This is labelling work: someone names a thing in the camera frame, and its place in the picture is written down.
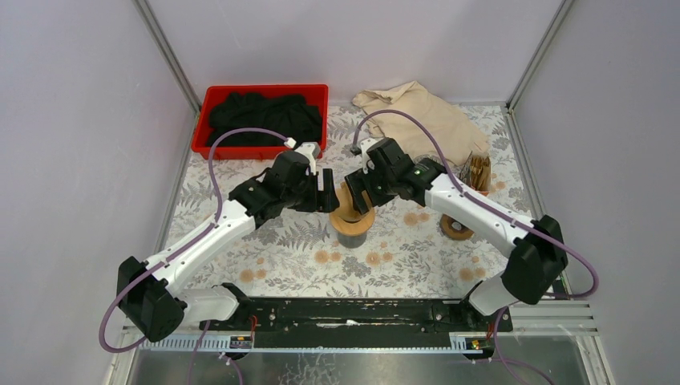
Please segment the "light wooden ring holder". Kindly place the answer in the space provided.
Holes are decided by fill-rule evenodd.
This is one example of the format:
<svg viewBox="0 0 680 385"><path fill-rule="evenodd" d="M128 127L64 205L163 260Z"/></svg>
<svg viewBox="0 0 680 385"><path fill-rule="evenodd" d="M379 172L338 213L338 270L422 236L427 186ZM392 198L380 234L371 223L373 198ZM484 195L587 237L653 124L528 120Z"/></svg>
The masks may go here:
<svg viewBox="0 0 680 385"><path fill-rule="evenodd" d="M354 208L353 197L346 182L342 182L335 190L339 206L329 213L329 220L335 230L340 234L355 237L366 233L374 224L376 218L375 208L361 214Z"/></svg>

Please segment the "glass coffee carafe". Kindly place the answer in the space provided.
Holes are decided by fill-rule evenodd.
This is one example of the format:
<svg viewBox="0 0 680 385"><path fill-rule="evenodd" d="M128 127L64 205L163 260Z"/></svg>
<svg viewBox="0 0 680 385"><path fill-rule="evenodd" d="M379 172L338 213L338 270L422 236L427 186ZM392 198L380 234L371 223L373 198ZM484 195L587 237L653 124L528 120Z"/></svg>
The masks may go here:
<svg viewBox="0 0 680 385"><path fill-rule="evenodd" d="M347 249L356 249L366 242L368 232L344 233L336 231L338 243Z"/></svg>

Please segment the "dark wooden ring holder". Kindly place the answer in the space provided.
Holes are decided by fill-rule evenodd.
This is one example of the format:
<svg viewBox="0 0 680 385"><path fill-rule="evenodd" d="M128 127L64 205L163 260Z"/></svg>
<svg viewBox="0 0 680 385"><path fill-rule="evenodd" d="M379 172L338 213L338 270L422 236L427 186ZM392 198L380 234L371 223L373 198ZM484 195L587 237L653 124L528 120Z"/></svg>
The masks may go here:
<svg viewBox="0 0 680 385"><path fill-rule="evenodd" d="M462 225L460 222L447 215L441 216L439 227L446 237L455 241L465 241L474 235L474 232L467 226Z"/></svg>

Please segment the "orange coffee filter box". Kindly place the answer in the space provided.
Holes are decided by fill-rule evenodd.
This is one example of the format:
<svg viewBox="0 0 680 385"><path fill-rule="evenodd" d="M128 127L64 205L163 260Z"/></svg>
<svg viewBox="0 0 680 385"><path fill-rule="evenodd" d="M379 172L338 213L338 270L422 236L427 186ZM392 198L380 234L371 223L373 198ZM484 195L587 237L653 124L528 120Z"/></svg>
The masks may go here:
<svg viewBox="0 0 680 385"><path fill-rule="evenodd" d="M487 196L490 193L492 178L490 157L471 153L460 169L458 177L469 187Z"/></svg>

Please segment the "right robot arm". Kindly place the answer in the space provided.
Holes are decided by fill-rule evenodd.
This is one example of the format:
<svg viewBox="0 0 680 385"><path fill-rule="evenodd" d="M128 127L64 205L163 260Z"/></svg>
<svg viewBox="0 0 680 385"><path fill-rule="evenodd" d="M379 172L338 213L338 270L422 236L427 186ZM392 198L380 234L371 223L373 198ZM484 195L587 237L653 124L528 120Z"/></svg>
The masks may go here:
<svg viewBox="0 0 680 385"><path fill-rule="evenodd" d="M354 209L366 213L395 197L442 213L486 239L507 259L504 270L466 295L460 320L480 330L492 315L514 302L537 304L568 265L556 220L540 220L507 209L447 174L439 162L413 161L391 138L366 139L351 147L361 156L359 170L345 177Z"/></svg>

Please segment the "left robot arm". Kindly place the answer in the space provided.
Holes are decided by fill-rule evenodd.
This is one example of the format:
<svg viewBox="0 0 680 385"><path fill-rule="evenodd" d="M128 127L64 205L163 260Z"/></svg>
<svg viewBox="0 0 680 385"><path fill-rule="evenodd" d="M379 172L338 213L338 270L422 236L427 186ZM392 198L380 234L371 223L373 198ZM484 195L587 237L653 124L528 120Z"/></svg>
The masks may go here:
<svg viewBox="0 0 680 385"><path fill-rule="evenodd" d="M221 250L253 233L285 209L330 213L339 206L334 174L317 168L300 148L276 156L261 174L237 185L210 217L175 245L118 268L115 305L149 342L159 342L182 323L220 320L231 330L248 321L247 305L229 290L186 290L192 277Z"/></svg>

